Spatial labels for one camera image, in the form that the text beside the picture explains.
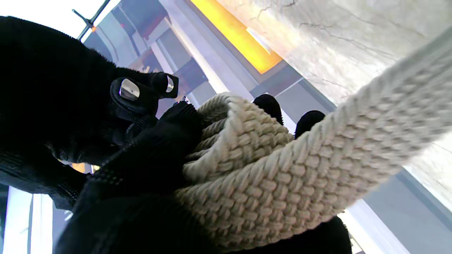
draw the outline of thick white rope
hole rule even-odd
[[[176,197],[225,251],[329,220],[452,127],[452,28],[293,141],[263,110],[219,94]]]

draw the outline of black glove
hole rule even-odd
[[[132,123],[152,117],[159,98],[177,96],[177,79],[173,91],[163,93],[170,75],[118,68],[74,38],[26,20],[0,17],[0,33],[2,59],[8,63],[0,75],[5,95],[0,100],[0,181],[31,193],[57,193],[62,202],[56,205],[70,209],[85,176],[52,155],[102,164],[125,144]],[[113,101],[112,82],[122,77],[154,94],[141,105],[146,111],[124,114]],[[56,165],[48,164],[52,159]],[[71,190],[58,179],[73,179]]]
[[[108,198],[169,194],[182,188],[184,158],[201,140],[201,118],[195,108],[180,102],[153,128],[143,130],[89,178],[74,213]]]

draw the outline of black sleeve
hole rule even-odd
[[[74,214],[55,254],[219,253],[201,225],[171,197],[111,198]]]
[[[85,174],[56,160],[44,145],[17,141],[0,147],[0,182],[48,194],[59,209],[72,209],[85,181]]]

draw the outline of person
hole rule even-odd
[[[158,100],[175,98],[177,82],[167,93],[168,74],[116,67],[30,21],[1,16],[0,34],[0,183],[49,194],[57,208],[71,210],[86,176],[56,159],[101,165],[143,122],[156,124]],[[125,78],[141,86],[144,103],[118,95]]]

